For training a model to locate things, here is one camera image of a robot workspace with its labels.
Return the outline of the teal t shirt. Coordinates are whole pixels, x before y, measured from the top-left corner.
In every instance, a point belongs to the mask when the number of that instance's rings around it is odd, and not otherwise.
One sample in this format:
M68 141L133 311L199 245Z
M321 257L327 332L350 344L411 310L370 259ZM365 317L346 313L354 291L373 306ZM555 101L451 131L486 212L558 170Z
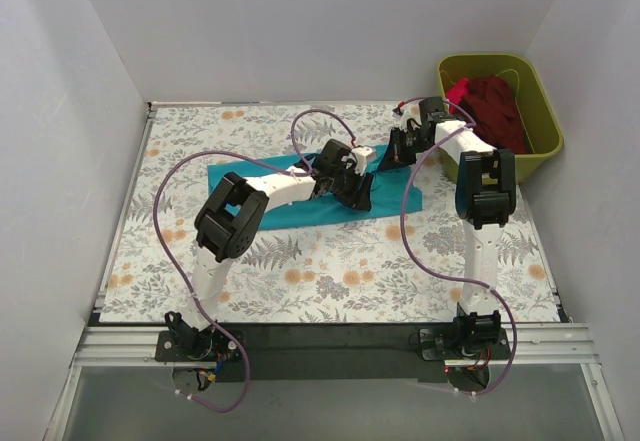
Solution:
M276 156L259 159L266 164L287 168L299 158L293 155ZM409 180L411 169L404 167L391 171L377 172L377 161L368 169L374 172L374 182L371 188L370 211L355 211L339 203L333 195L305 202L295 202L291 206L283 206L266 212L260 225L260 230L282 230L301 227L334 225L360 220L376 219L382 217L399 216L404 190ZM248 177L260 177L274 174L264 167L238 161L227 164L210 164L207 167L208 191L214 190L224 174L235 172ZM409 190L406 213L421 211L423 208L422 192L412 186Z

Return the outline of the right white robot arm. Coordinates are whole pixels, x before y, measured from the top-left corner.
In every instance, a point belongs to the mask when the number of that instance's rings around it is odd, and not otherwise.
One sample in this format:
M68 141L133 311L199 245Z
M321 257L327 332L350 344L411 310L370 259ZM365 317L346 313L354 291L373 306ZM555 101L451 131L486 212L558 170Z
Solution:
M462 292L453 320L419 333L427 360L448 357L487 359L493 350L509 352L501 327L506 306L496 293L498 247L516 208L515 156L483 141L473 117L441 97L416 98L393 110L397 126L390 131L379 170L414 166L437 150L457 164L455 209L465 235Z

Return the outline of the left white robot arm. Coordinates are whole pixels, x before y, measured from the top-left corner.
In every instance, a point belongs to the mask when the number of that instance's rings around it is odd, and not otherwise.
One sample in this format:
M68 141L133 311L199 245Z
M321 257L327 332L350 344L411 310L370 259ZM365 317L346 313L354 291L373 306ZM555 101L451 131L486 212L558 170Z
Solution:
M286 169L273 166L268 175L226 173L195 218L197 252L187 278L187 307L165 316L174 345L193 361L211 355L217 329L207 316L217 307L233 261L250 248L267 212L325 195L354 211L370 211L368 167L376 157L371 147L331 139L321 152L302 156Z

